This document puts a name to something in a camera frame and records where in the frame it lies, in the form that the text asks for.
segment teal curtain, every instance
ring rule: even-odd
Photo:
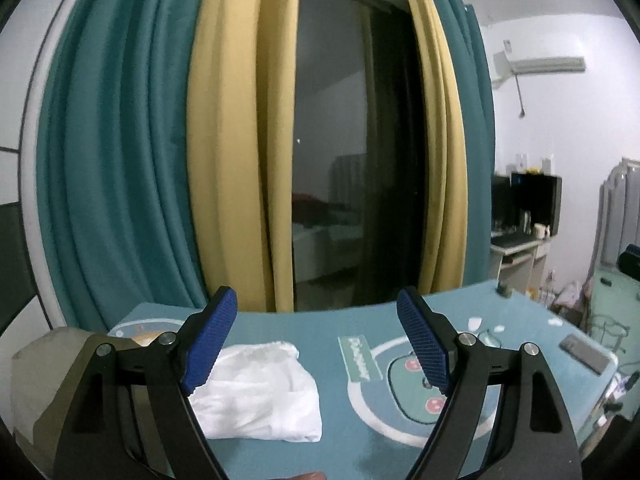
[[[468,221],[463,285],[471,285],[489,277],[494,98],[474,8],[462,0],[433,1],[449,44],[465,129]]]
[[[40,115],[38,212],[71,326],[104,332],[144,301],[206,301],[186,171],[200,0],[78,0]]]

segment black monitor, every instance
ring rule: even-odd
[[[542,173],[511,173],[511,192],[516,210],[531,213],[531,225],[551,227],[558,234],[562,178]]]
[[[508,231],[518,225],[518,209],[513,202],[508,176],[494,174],[492,177],[491,220],[495,231]]]

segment yellow curtain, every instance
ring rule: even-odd
[[[207,290],[291,312],[299,0],[202,0],[187,95],[191,210]]]
[[[462,284],[466,248],[466,155],[456,76],[433,0],[408,0],[418,39],[426,113],[428,197],[418,290]]]

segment green printed label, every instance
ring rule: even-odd
[[[380,368],[371,355],[371,348],[363,335],[342,336],[338,338],[338,343],[351,383],[382,380]]]

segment black speaker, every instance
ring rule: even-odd
[[[618,270],[640,282],[640,247],[629,244],[618,257]]]

